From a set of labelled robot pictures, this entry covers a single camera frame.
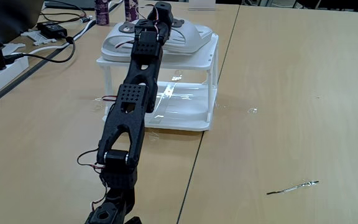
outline black power cable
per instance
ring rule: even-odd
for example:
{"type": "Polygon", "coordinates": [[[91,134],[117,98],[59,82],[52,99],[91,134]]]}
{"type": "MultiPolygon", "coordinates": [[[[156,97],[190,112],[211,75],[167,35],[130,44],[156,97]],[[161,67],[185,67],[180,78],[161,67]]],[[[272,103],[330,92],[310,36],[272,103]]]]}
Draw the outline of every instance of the black power cable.
{"type": "Polygon", "coordinates": [[[39,56],[39,55],[34,55],[34,54],[23,54],[23,56],[36,57],[36,58],[40,58],[40,59],[47,60],[48,62],[64,63],[64,62],[69,61],[69,60],[73,57],[73,55],[74,55],[75,43],[73,42],[72,45],[73,45],[73,50],[71,51],[70,56],[68,56],[68,58],[66,58],[65,60],[54,60],[54,59],[49,59],[49,58],[46,58],[46,57],[43,57],[43,56],[39,56]]]}
{"type": "Polygon", "coordinates": [[[61,13],[43,13],[43,12],[41,12],[40,15],[43,16],[47,21],[55,22],[55,24],[61,24],[61,23],[64,23],[64,22],[74,22],[74,21],[77,21],[78,19],[82,19],[82,18],[87,17],[86,12],[82,8],[80,8],[79,6],[76,6],[74,4],[70,4],[70,3],[67,3],[67,2],[56,1],[56,0],[47,0],[47,1],[57,2],[57,3],[65,4],[65,5],[68,5],[68,6],[73,6],[73,7],[77,8],[78,10],[80,10],[83,13],[83,16],[82,16],[82,15],[75,14],[75,13],[70,13],[70,12],[61,12],[61,13]],[[73,15],[73,16],[77,16],[77,17],[72,18],[72,19],[68,19],[68,20],[65,20],[65,21],[58,21],[58,20],[54,20],[54,19],[49,19],[47,17],[48,15],[50,15],[50,16],[52,16],[52,15],[73,15]]]}

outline table surface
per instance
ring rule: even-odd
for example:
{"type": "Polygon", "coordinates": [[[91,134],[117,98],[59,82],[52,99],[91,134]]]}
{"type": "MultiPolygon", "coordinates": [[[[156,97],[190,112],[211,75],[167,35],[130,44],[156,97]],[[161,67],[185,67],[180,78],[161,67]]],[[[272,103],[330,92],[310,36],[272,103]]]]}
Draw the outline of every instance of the table surface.
{"type": "MultiPolygon", "coordinates": [[[[241,6],[236,18],[238,9],[173,3],[174,15],[219,34],[214,126],[204,134],[147,130],[130,216],[358,223],[358,13],[241,6]],[[266,195],[307,180],[320,184],[266,195]]],[[[94,99],[103,95],[103,74],[95,60],[113,25],[92,28],[73,60],[46,64],[0,99],[0,223],[81,223],[102,194],[97,175],[75,159],[101,136],[104,105],[94,99]]],[[[115,86],[126,70],[114,70],[115,86]]],[[[160,80],[175,72],[162,70],[160,80]]],[[[181,73],[181,82],[205,79],[181,73]]],[[[128,146],[125,138],[114,145],[128,146]]]]}
{"type": "MultiPolygon", "coordinates": [[[[172,5],[175,16],[212,28],[225,55],[239,6],[199,12],[189,11],[187,4],[172,5]]],[[[0,223],[83,223],[90,201],[104,192],[98,176],[77,165],[76,158],[96,148],[101,137],[104,104],[95,99],[104,95],[104,82],[96,59],[123,15],[121,5],[111,14],[110,26],[95,26],[76,42],[72,60],[44,65],[0,99],[0,223]]],[[[70,51],[55,59],[66,58],[70,51]]],[[[161,79],[172,79],[175,72],[162,70],[161,79]]],[[[179,72],[181,82],[205,79],[196,72],[179,72]]],[[[127,68],[114,70],[116,86],[126,73],[127,68]]],[[[144,223],[177,221],[202,135],[146,131],[131,216],[141,216],[144,223]]],[[[127,150],[128,138],[120,138],[114,148],[127,150]]],[[[94,154],[84,157],[94,159],[94,154]]]]}
{"type": "Polygon", "coordinates": [[[358,13],[242,6],[216,104],[180,223],[358,223],[358,13]]]}

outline black robotic arm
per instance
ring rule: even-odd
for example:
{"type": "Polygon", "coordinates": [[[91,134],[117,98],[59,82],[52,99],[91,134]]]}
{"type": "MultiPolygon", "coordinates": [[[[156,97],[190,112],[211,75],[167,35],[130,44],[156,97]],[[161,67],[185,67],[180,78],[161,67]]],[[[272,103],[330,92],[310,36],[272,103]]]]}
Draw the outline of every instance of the black robotic arm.
{"type": "MultiPolygon", "coordinates": [[[[116,103],[111,107],[99,141],[97,163],[104,165],[100,179],[110,190],[106,199],[91,212],[86,224],[123,224],[135,204],[137,164],[144,138],[144,115],[154,110],[162,46],[169,39],[173,16],[171,5],[158,2],[147,19],[135,25],[131,63],[116,103]],[[111,149],[122,133],[128,133],[128,151],[111,149]]],[[[134,217],[127,224],[140,224],[134,217]]]]}

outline mounting holes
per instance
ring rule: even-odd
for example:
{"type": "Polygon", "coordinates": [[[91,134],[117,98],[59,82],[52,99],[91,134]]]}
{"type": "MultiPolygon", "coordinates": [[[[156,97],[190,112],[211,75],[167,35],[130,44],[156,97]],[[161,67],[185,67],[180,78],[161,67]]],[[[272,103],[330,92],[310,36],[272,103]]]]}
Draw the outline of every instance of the mounting holes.
{"type": "Polygon", "coordinates": [[[98,218],[99,218],[99,219],[107,219],[107,218],[109,218],[109,213],[107,213],[107,212],[102,212],[102,213],[100,213],[100,214],[98,215],[98,218]]]}
{"type": "Polygon", "coordinates": [[[134,112],[135,110],[135,103],[122,103],[121,104],[121,111],[124,112],[125,114],[130,114],[132,112],[134,112]]]}

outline bottle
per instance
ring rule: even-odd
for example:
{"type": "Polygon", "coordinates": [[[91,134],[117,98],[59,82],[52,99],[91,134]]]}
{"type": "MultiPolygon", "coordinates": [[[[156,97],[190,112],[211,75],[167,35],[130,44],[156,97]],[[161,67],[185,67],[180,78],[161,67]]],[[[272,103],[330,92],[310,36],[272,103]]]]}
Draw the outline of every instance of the bottle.
{"type": "Polygon", "coordinates": [[[110,23],[108,0],[94,0],[96,24],[103,26],[110,23]]]}
{"type": "Polygon", "coordinates": [[[124,0],[125,4],[125,20],[127,22],[132,22],[139,19],[139,15],[136,11],[136,8],[139,7],[139,2],[137,0],[124,0]]]}

